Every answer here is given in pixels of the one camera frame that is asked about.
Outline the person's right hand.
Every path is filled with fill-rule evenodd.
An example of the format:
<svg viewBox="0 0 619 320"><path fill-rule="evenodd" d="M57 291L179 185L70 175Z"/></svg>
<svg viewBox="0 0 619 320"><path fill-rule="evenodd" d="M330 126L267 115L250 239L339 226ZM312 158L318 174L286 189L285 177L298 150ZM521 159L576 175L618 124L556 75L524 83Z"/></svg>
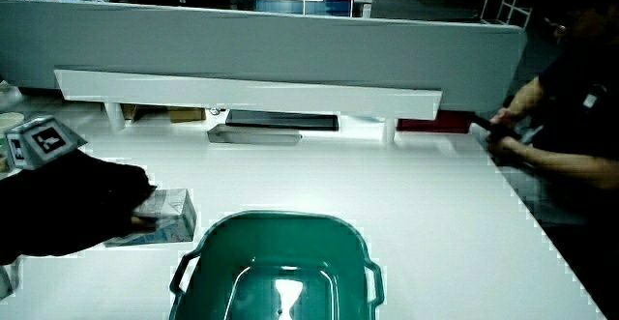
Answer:
<svg viewBox="0 0 619 320"><path fill-rule="evenodd" d="M2 264L155 231L155 219L135 213L155 190L143 168L81 152L84 139L50 115L5 137L18 171L1 182Z"/></svg>

